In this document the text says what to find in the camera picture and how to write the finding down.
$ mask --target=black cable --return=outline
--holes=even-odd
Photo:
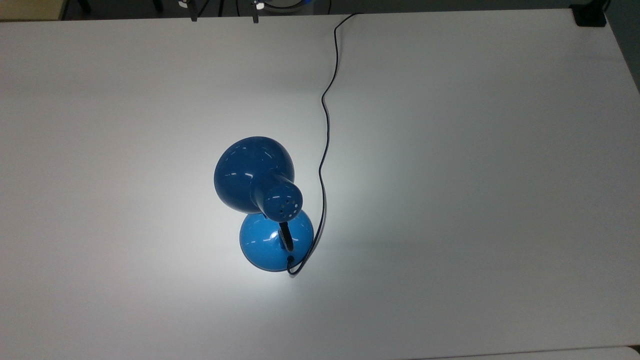
[[[200,9],[200,13],[198,13],[198,17],[202,16],[202,13],[204,12],[204,9],[207,7],[208,4],[209,4],[209,0],[206,0],[204,5],[202,5],[202,9]]]
[[[340,63],[340,52],[338,52],[338,36],[337,36],[338,28],[342,24],[344,24],[345,21],[349,20],[350,18],[358,14],[362,14],[362,13],[352,13],[351,15],[347,16],[344,20],[340,21],[340,24],[338,24],[338,26],[336,26],[333,29],[333,44],[335,46],[335,68],[333,70],[333,77],[331,78],[329,85],[326,87],[326,89],[322,94],[322,97],[320,98],[322,102],[322,108],[324,110],[324,115],[326,117],[326,145],[324,146],[322,160],[320,160],[320,166],[318,167],[318,177],[320,178],[320,187],[322,188],[322,214],[320,215],[320,223],[318,224],[318,230],[316,231],[316,235],[314,236],[314,239],[311,241],[311,248],[309,248],[309,251],[307,252],[305,257],[302,259],[302,262],[300,263],[298,268],[295,270],[292,270],[293,269],[293,267],[291,267],[292,259],[289,262],[289,264],[287,264],[287,272],[289,273],[289,275],[297,275],[300,272],[300,270],[302,270],[302,268],[307,263],[307,260],[309,260],[311,253],[313,253],[314,249],[316,248],[318,241],[320,240],[320,236],[322,235],[322,231],[324,229],[324,218],[326,216],[326,190],[324,189],[324,181],[322,178],[322,166],[324,165],[324,160],[326,159],[326,153],[329,150],[329,139],[331,135],[331,121],[329,119],[329,110],[327,110],[326,108],[326,102],[324,101],[324,97],[326,96],[326,93],[329,91],[329,89],[333,85],[333,82],[335,81],[335,77],[338,74],[338,64]]]

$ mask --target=floor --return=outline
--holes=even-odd
[[[178,0],[161,1],[164,10],[157,12],[152,0],[88,0],[92,11],[87,14],[82,11],[78,0],[68,0],[63,20],[189,17],[187,9],[178,5]],[[194,1],[201,8],[206,0]],[[572,3],[587,2],[586,0],[315,0],[297,15],[326,14],[330,1],[332,2],[331,13],[334,14],[567,8]],[[249,0],[209,0],[202,12],[202,17],[217,17],[220,6],[222,6],[222,16],[250,16]],[[636,87],[640,89],[640,1],[612,0],[607,10],[607,18],[636,82]]]

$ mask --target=blue lamp base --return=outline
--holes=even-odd
[[[240,228],[240,248],[249,262],[257,268],[278,272],[287,269],[289,256],[291,266],[300,264],[311,248],[314,237],[313,225],[304,211],[289,221],[293,238],[293,251],[285,248],[278,233],[280,224],[263,214],[249,214]]]

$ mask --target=blue desk lamp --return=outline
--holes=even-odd
[[[292,268],[311,248],[313,226],[293,181],[289,153],[262,136],[231,145],[216,165],[213,183],[218,197],[247,214],[240,228],[244,256],[263,270]]]

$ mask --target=white table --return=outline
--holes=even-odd
[[[640,343],[640,96],[569,10],[349,20],[323,239],[245,260],[215,164],[275,138],[317,225],[343,18],[0,24],[0,358]]]

